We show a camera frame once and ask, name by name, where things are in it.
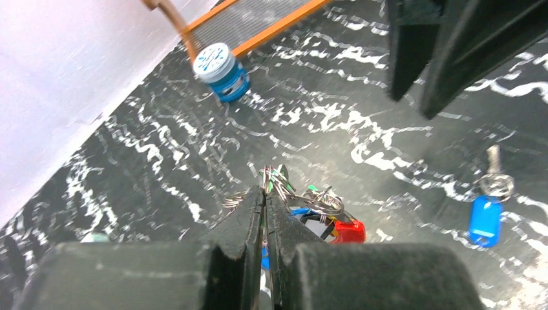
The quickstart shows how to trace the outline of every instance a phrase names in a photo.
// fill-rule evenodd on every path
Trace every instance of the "blue key tag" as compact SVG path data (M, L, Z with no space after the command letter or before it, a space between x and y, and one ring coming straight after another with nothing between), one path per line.
M501 230L502 204L493 196L479 196L472 202L470 240L482 247L498 243Z
M265 246L263 246L261 250L260 264L263 269L266 269L266 270L270 269L270 261L268 260L268 248Z

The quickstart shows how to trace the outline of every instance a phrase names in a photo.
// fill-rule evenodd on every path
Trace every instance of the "white wall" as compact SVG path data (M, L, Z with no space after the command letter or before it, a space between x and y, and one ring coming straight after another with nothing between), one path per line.
M187 21L217 0L174 0ZM0 225L178 41L140 0L0 2Z

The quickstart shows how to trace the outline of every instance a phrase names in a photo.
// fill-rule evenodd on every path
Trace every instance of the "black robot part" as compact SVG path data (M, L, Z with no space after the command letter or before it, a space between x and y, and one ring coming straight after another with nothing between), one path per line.
M399 101L428 65L428 119L466 87L548 35L548 0L386 0L389 95Z
M448 249L328 244L258 186L195 242L55 246L14 309L258 309L265 226L274 309L483 309Z

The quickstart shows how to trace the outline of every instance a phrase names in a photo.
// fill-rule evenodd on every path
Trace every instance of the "mesh panel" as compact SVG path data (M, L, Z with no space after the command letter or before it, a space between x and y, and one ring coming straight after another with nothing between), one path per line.
M238 0L193 31L203 47L225 43L234 49L309 0Z

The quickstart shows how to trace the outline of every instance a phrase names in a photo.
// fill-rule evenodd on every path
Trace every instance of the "blue container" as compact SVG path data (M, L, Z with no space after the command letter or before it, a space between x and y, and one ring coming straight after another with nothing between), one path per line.
M501 230L502 204L492 196L479 196L472 203L470 240L482 247L498 243Z
M203 49L194 61L193 70L220 101L236 101L249 89L248 73L224 43Z

